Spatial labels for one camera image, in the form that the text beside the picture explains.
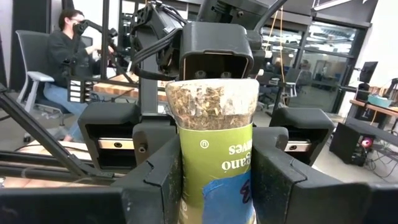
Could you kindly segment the teal box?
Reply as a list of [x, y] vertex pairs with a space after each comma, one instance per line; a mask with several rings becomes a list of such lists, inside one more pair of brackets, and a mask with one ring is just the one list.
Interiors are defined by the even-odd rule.
[[379, 95], [369, 95], [368, 103], [382, 108], [389, 108], [392, 103], [392, 100], [389, 100], [388, 98], [385, 97], [381, 97]]

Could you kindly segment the wooden background table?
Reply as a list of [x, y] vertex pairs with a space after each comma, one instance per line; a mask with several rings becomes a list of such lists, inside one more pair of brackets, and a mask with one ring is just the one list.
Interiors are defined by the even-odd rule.
[[[133, 73], [127, 73], [129, 77], [135, 81], [139, 81], [139, 77]], [[127, 79], [123, 75], [117, 75], [113, 78], [110, 78], [110, 80], [114, 81], [119, 81], [119, 82], [126, 82]], [[165, 87], [165, 85], [168, 82], [165, 81], [157, 81], [158, 87]], [[139, 89], [138, 88], [131, 88], [127, 86], [121, 86], [121, 85], [112, 85], [108, 83], [98, 83], [93, 86], [94, 92], [97, 93], [107, 93], [110, 95], [121, 95], [121, 96], [126, 96], [126, 97], [131, 97], [131, 98], [138, 98], [139, 96]], [[165, 91], [158, 91], [158, 100], [159, 101], [167, 101], [167, 96], [165, 94]]]

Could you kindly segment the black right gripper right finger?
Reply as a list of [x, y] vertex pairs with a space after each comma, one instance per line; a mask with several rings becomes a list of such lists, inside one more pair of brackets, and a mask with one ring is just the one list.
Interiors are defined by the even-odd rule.
[[344, 183], [260, 142], [251, 166], [259, 224], [398, 224], [398, 184]]

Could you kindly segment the black box with white slots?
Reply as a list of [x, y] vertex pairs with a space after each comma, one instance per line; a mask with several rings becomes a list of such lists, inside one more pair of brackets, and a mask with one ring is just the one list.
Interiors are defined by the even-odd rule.
[[93, 91], [94, 82], [84, 79], [68, 80], [68, 101], [74, 103], [88, 103], [91, 101], [91, 92]]

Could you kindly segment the wooden desk with grey legs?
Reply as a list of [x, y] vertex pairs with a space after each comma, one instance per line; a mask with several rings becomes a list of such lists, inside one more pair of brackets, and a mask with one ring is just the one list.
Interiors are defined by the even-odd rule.
[[377, 123], [378, 128], [383, 129], [392, 117], [398, 118], [398, 111], [395, 110], [357, 100], [350, 100], [349, 102], [351, 103], [351, 108], [349, 109], [347, 119], [354, 118], [360, 121], [370, 121], [371, 123]]

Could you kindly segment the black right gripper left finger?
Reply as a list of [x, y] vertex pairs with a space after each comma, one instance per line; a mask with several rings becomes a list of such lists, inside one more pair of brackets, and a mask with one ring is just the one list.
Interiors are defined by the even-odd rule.
[[181, 194], [174, 136], [109, 187], [0, 190], [0, 224], [177, 224]]

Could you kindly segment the small black monitor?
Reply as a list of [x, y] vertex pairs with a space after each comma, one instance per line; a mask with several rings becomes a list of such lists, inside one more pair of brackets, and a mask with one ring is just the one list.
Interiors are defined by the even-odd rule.
[[378, 62], [365, 62], [359, 74], [359, 81], [369, 83], [377, 65]]

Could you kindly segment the person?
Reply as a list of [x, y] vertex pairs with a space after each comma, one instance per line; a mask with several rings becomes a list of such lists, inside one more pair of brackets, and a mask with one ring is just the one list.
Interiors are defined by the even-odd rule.
[[63, 73], [67, 68], [67, 60], [75, 60], [74, 74], [81, 77], [90, 77], [101, 73], [101, 61], [95, 60], [94, 52], [102, 50], [101, 44], [87, 46], [83, 42], [75, 42], [73, 26], [85, 20], [84, 14], [76, 9], [65, 9], [58, 18], [58, 30], [53, 31], [47, 40], [47, 74], [54, 81], [44, 86], [44, 97], [58, 103], [71, 114], [79, 117], [86, 103], [74, 103], [68, 100], [68, 79]]

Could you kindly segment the oregano jar green label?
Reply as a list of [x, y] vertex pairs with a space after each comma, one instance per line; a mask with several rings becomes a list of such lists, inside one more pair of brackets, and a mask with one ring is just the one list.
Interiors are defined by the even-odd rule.
[[165, 87], [183, 165], [178, 224], [254, 224], [252, 117], [259, 82], [202, 79]]

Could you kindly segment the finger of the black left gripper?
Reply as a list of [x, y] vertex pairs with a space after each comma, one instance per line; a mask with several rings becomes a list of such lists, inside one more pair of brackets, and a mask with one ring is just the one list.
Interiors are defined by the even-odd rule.
[[132, 140], [136, 164], [143, 163], [176, 134], [176, 126], [169, 121], [143, 121], [135, 125]]
[[284, 151], [289, 141], [289, 132], [283, 127], [255, 127], [252, 140], [257, 150], [276, 148]]

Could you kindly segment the grey office chair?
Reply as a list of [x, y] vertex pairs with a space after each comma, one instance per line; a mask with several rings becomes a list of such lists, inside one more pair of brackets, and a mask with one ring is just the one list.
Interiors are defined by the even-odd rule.
[[46, 46], [49, 35], [29, 30], [17, 30], [16, 34], [25, 69], [25, 83], [17, 102], [28, 113], [37, 110], [48, 119], [58, 118], [58, 127], [50, 128], [48, 132], [57, 139], [63, 139], [67, 133], [64, 119], [70, 112], [62, 105], [46, 99], [43, 94], [45, 84], [53, 82], [53, 78], [46, 74]]

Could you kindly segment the black computer tower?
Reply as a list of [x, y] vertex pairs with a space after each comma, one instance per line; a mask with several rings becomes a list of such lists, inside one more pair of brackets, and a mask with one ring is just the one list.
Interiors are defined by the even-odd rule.
[[353, 125], [338, 123], [329, 151], [340, 158], [345, 164], [362, 167], [372, 151], [375, 135]]

